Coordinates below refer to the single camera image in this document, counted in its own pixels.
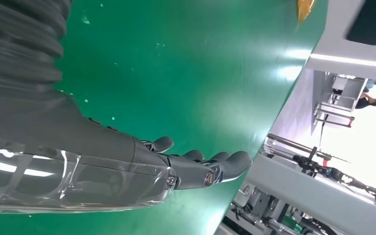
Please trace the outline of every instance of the white wall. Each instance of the white wall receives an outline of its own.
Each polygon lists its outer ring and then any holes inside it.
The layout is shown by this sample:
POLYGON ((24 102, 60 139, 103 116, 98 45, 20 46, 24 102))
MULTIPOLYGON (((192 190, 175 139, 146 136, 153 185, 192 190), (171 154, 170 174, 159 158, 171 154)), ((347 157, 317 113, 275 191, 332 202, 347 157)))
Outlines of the white wall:
MULTIPOLYGON (((376 46, 345 40, 348 28, 357 16, 363 2, 364 0, 329 0, 325 31, 313 53, 376 61, 376 46)), ((306 67, 312 70, 376 79, 376 67, 374 66, 310 58, 306 67)))
MULTIPOLYGON (((376 98, 376 88, 369 95, 376 98)), ((322 150, 346 159, 352 164, 332 160, 329 166, 376 187, 376 107, 355 110, 352 128, 327 128, 322 137, 322 150)))

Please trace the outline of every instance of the white machine frame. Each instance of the white machine frame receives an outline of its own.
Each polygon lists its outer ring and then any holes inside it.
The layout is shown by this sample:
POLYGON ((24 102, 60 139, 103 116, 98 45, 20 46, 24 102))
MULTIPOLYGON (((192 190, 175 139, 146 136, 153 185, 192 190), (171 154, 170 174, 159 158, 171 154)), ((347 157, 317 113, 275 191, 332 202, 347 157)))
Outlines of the white machine frame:
POLYGON ((346 235, 376 234, 376 205, 318 181, 262 154, 253 170, 256 186, 346 235))

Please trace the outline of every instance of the metal rod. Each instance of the metal rod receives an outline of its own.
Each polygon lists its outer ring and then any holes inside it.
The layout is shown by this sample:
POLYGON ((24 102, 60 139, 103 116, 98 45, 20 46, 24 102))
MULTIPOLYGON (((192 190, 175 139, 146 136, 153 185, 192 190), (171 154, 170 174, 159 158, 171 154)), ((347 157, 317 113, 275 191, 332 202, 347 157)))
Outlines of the metal rod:
POLYGON ((347 99, 352 99, 352 100, 356 100, 357 98, 355 97, 349 97, 349 96, 345 96, 345 95, 341 95, 341 94, 335 94, 335 93, 328 93, 330 95, 336 95, 337 97, 341 97, 341 98, 347 98, 347 99))
MULTIPOLYGON (((291 141, 291 140, 285 139, 285 138, 283 138, 283 137, 273 135, 273 134, 271 134, 271 133, 269 133, 269 134, 267 135, 267 137, 268 137, 269 139, 272 139, 272 140, 274 140, 274 141, 277 141, 277 142, 279 142, 279 143, 285 144, 285 145, 287 145, 287 146, 290 146, 290 147, 293 147, 293 148, 299 149, 299 150, 301 150, 301 151, 303 151, 303 152, 306 152, 306 153, 310 153, 310 152, 312 151, 312 148, 309 148, 309 147, 307 147, 307 146, 305 146, 305 145, 302 145, 302 144, 300 144, 300 143, 296 143, 296 142, 293 142, 293 141, 291 141)), ((316 151, 316 155, 317 155, 318 157, 320 157, 320 158, 323 158, 324 160, 327 160, 327 161, 331 160, 331 158, 333 157, 333 156, 331 156, 330 154, 327 154, 327 153, 324 153, 324 152, 321 152, 321 151, 316 151)))
POLYGON ((341 106, 336 105, 336 104, 328 104, 327 106, 328 106, 328 107, 331 107, 331 108, 334 108, 334 109, 338 109, 338 110, 342 110, 342 111, 350 112, 350 110, 349 110, 348 108, 342 108, 341 106))
POLYGON ((327 110, 323 110, 323 109, 319 109, 318 111, 321 111, 321 112, 326 113, 326 114, 334 115, 334 116, 337 116, 337 117, 341 117, 341 118, 348 118, 350 120, 355 120, 354 117, 350 117, 350 116, 343 115, 343 114, 337 114, 337 113, 327 111, 327 110))
POLYGON ((348 127, 348 128, 351 128, 350 125, 347 125, 347 124, 342 124, 342 123, 339 123, 339 122, 334 122, 334 121, 328 121, 328 120, 323 120, 323 119, 320 119, 320 118, 316 118, 317 121, 321 121, 321 122, 325 122, 325 123, 330 123, 330 124, 334 124, 334 125, 337 125, 337 126, 344 126, 344 127, 348 127))

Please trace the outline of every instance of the robotic arm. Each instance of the robotic arm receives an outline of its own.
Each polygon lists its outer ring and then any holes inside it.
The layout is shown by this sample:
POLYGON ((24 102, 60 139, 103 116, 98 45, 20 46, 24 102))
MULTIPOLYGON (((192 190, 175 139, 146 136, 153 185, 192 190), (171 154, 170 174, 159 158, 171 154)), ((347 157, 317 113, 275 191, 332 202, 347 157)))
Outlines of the robotic arm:
POLYGON ((70 0, 0 1, 0 211, 139 208, 250 167, 244 151, 208 161, 197 150, 166 154, 168 137, 141 141, 83 117, 53 87, 70 7, 70 0))

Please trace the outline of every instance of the machinery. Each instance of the machinery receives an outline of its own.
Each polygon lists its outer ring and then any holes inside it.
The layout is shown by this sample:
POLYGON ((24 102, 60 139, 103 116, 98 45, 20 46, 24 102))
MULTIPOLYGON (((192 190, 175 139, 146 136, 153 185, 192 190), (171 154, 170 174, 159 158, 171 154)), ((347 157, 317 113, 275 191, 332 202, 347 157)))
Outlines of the machinery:
POLYGON ((334 158, 269 134, 216 234, 376 234, 376 188, 314 156, 334 158))
POLYGON ((141 141, 83 117, 53 87, 70 7, 71 0, 0 0, 0 212, 140 208, 250 167, 244 151, 210 160, 197 150, 166 154, 171 138, 141 141))

